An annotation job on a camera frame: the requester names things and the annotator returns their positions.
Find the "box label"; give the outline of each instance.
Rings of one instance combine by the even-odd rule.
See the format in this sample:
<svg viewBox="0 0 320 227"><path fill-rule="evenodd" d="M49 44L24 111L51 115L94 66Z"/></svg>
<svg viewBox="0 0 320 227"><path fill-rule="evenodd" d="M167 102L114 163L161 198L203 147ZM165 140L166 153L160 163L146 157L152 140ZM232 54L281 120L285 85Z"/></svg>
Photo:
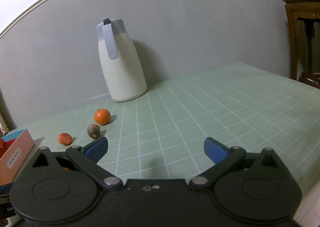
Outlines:
<svg viewBox="0 0 320 227"><path fill-rule="evenodd" d="M7 162L8 168L12 168L12 166L14 165L14 163L16 162L16 160L20 156L20 154L21 154L21 149L17 148L17 150L13 153L13 155L11 156L11 158Z"/></svg>

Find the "kiwi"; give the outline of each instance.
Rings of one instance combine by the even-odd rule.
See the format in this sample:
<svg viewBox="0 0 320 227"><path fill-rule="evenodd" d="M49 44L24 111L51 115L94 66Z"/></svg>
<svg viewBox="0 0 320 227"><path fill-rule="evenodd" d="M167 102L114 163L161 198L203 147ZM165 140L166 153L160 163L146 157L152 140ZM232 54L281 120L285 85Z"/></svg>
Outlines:
<svg viewBox="0 0 320 227"><path fill-rule="evenodd" d="M100 136L100 126L96 124L91 124L87 128L87 133L90 138L97 139Z"/></svg>

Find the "brown egg-shaped fruit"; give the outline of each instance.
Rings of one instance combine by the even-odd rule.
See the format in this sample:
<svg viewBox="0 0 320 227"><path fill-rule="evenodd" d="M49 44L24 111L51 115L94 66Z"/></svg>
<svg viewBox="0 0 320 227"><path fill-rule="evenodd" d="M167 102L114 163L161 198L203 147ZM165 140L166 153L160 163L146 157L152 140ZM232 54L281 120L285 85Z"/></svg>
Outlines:
<svg viewBox="0 0 320 227"><path fill-rule="evenodd" d="M65 132L60 133L58 135L58 142L62 145L68 146L72 143L72 137Z"/></svg>
<svg viewBox="0 0 320 227"><path fill-rule="evenodd" d="M96 124L91 124L87 128L87 133L90 138L97 139L100 136L100 126Z"/></svg>

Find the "box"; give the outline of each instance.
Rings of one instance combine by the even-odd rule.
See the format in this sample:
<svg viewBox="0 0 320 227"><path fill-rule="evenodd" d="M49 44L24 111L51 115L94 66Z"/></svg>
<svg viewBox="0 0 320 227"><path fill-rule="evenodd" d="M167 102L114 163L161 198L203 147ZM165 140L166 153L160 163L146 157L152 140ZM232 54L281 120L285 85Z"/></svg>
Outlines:
<svg viewBox="0 0 320 227"><path fill-rule="evenodd" d="M2 139L11 145L0 158L0 185L12 182L19 167L35 144L27 128L9 133Z"/></svg>

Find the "thermos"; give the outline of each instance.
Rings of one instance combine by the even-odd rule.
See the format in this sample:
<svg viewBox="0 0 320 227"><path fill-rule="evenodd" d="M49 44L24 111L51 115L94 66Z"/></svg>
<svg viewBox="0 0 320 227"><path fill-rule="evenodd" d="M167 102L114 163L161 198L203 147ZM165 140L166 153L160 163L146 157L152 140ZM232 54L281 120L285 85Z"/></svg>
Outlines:
<svg viewBox="0 0 320 227"><path fill-rule="evenodd" d="M110 95L116 102L125 102L147 90L137 51L123 20L106 18L97 25L101 68Z"/></svg>

